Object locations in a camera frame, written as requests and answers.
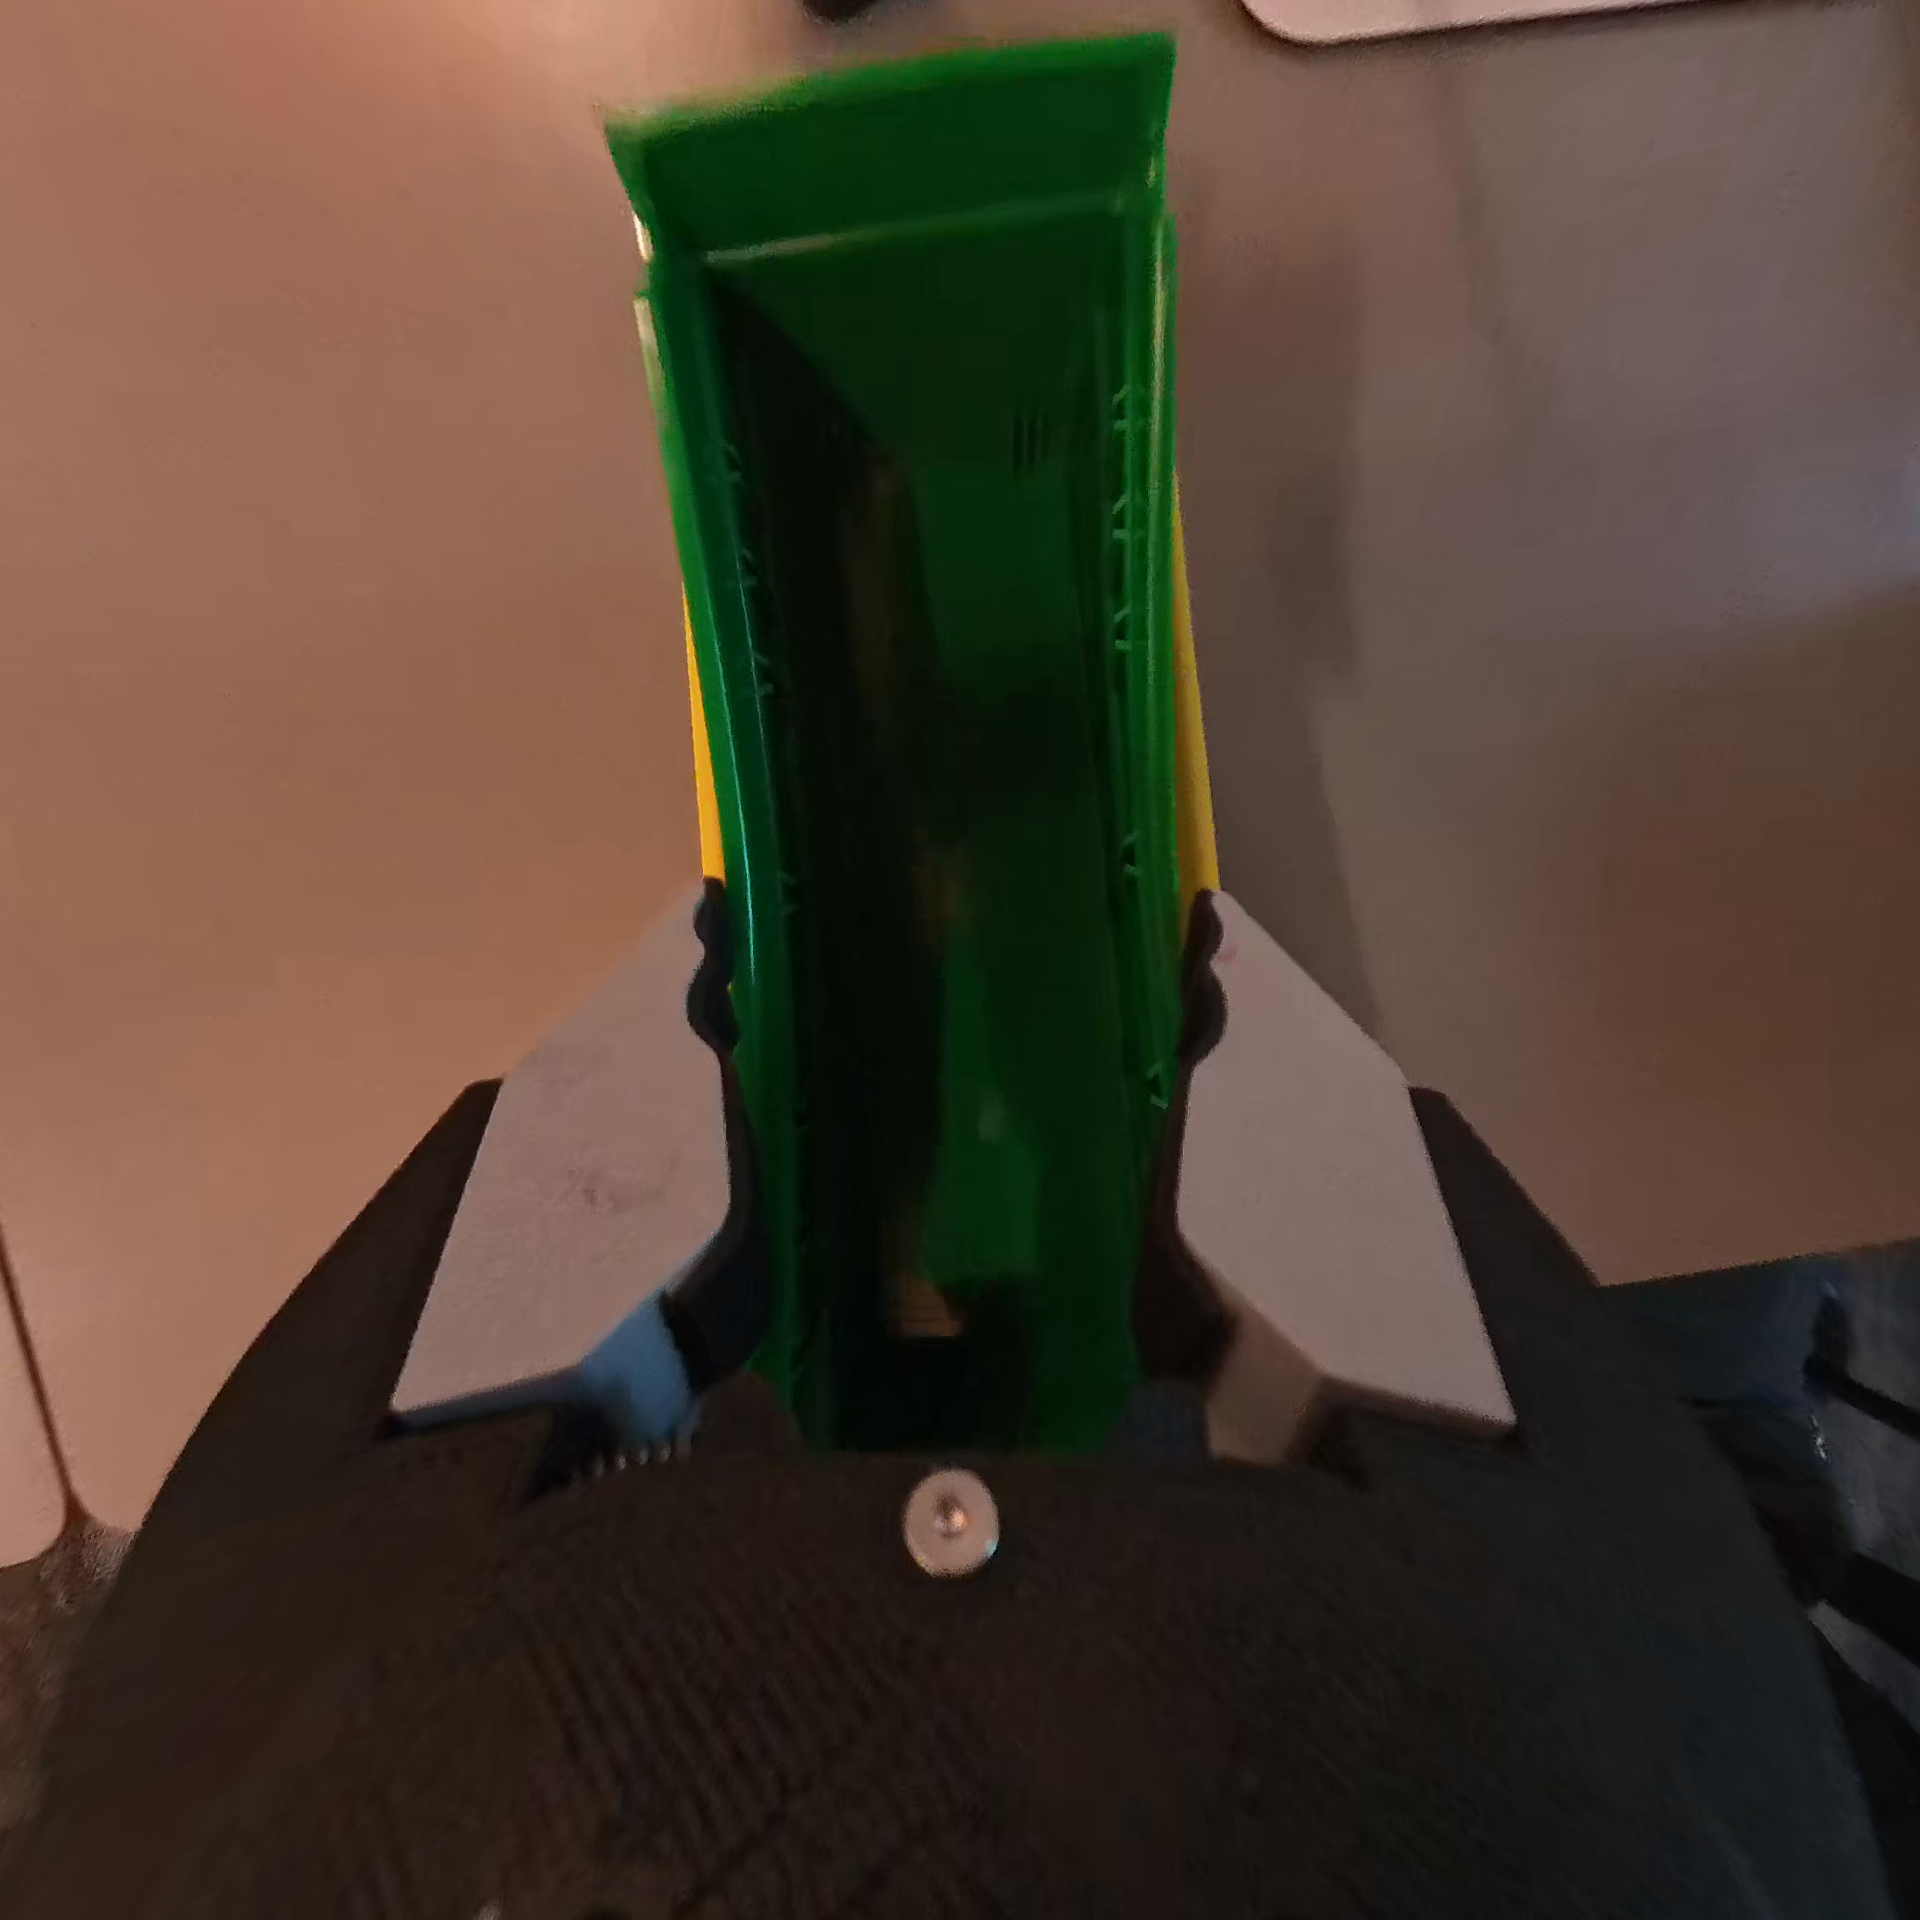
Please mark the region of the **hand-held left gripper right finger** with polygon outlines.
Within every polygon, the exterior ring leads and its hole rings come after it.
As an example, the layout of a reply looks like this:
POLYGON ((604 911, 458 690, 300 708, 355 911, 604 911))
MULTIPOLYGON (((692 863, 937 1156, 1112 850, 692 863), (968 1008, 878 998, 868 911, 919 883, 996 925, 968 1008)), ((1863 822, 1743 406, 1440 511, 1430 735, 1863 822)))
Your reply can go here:
POLYGON ((1235 1463, 1304 1458, 1343 1412, 1518 1420, 1408 1078, 1224 891, 1192 903, 1134 1334, 1235 1463))

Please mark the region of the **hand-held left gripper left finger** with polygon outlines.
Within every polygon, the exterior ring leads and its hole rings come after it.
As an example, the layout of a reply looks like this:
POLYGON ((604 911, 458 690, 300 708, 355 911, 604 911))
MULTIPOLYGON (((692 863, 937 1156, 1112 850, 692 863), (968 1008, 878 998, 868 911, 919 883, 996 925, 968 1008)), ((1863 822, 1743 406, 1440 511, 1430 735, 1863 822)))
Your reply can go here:
POLYGON ((615 1450, 665 1450, 755 1355, 775 1282, 731 976, 710 880, 504 1078, 398 1428, 552 1407, 615 1450))

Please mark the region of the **narrow green bin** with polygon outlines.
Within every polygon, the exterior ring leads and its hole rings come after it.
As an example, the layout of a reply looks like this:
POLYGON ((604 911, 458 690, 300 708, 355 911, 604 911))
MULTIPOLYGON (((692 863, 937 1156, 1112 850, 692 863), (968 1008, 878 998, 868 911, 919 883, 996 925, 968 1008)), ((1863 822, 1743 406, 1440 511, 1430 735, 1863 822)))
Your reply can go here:
POLYGON ((1182 1023, 1162 31, 611 118, 772 1235, 832 1452, 1096 1450, 1182 1023))

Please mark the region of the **white stand base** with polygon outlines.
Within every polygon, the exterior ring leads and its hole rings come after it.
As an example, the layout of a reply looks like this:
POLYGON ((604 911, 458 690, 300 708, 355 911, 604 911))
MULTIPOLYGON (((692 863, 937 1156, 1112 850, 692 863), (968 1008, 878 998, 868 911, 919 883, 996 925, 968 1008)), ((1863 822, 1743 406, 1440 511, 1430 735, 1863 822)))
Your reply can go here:
POLYGON ((1241 3, 1256 24, 1302 48, 1340 48, 1454 31, 1495 31, 1601 16, 1691 10, 1691 3, 1241 3))

